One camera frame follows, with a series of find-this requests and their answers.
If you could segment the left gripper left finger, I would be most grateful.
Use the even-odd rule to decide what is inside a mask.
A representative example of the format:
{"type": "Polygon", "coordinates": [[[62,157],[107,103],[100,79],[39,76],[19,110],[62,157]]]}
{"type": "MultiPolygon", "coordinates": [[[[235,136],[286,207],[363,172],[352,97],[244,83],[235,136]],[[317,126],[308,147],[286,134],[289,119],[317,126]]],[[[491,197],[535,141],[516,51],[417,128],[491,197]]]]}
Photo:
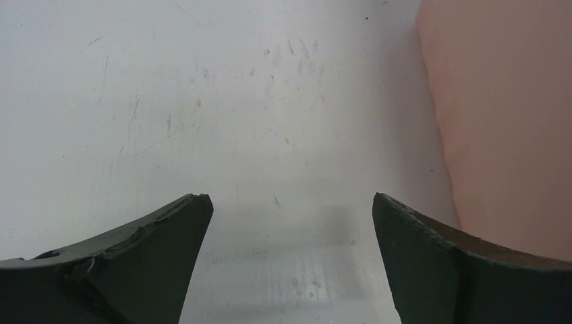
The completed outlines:
{"type": "Polygon", "coordinates": [[[33,259],[1,261],[2,323],[178,323],[213,214],[187,194],[33,259]]]}

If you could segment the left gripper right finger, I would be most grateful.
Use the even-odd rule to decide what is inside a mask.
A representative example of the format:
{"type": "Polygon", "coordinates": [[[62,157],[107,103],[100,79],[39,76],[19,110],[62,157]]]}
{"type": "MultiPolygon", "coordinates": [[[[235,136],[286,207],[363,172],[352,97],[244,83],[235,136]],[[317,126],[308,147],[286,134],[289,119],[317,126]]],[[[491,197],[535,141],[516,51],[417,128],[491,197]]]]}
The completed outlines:
{"type": "Polygon", "coordinates": [[[499,246],[374,196],[372,219],[402,323],[570,323],[571,263],[499,246]]]}

